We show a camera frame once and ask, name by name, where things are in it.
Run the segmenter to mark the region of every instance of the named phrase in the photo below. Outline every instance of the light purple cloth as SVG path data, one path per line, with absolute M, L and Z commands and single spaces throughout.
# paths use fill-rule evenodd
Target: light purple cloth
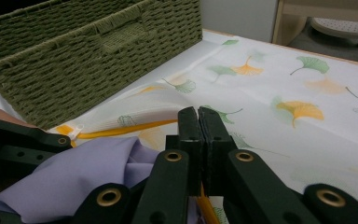
M 144 180 L 157 155 L 137 137 L 91 140 L 49 158 L 2 191 L 0 210 L 19 214 L 25 223 L 71 217 L 93 189 L 106 183 L 130 188 Z M 193 210 L 190 223 L 197 219 Z

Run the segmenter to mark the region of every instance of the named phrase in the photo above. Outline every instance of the white object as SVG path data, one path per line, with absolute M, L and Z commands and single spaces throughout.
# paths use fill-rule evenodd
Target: white object
M 68 137 L 71 140 L 75 140 L 83 129 L 84 129 L 84 124 L 77 124 L 75 129 L 71 133 L 68 133 Z
M 358 39 L 358 22 L 356 21 L 337 21 L 322 18 L 312 18 L 310 25 L 315 30 L 326 35 L 348 39 Z

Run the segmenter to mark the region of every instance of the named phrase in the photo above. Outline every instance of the wooden surface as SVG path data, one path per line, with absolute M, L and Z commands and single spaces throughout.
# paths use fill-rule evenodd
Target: wooden surface
M 358 21 L 358 0 L 280 0 L 272 43 L 288 45 L 304 28 L 304 18 Z

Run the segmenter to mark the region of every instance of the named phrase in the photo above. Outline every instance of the white fabric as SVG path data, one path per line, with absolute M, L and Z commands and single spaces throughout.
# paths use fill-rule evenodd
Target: white fabric
M 237 145 L 258 153 L 289 188 L 302 192 L 309 184 L 326 183 L 358 200 L 358 65 L 233 37 L 202 60 L 106 106 L 124 105 L 126 97 L 153 87 L 173 90 L 185 99 L 180 102 L 189 102 L 164 95 L 177 110 L 206 105 L 219 111 Z M 109 111 L 116 113 L 114 107 Z M 133 121 L 143 115 L 153 117 L 139 110 Z M 150 147 L 176 129 L 172 124 L 126 135 L 139 135 Z
M 175 90 L 164 85 L 132 91 L 107 102 L 66 124 L 75 128 L 82 125 L 82 133 L 146 124 L 154 121 L 177 119 L 177 112 L 191 103 Z

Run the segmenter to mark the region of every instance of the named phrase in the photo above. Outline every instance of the wicker basket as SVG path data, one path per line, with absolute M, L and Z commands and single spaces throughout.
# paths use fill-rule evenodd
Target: wicker basket
M 49 129 L 201 36 L 199 0 L 48 1 L 0 16 L 0 93 Z

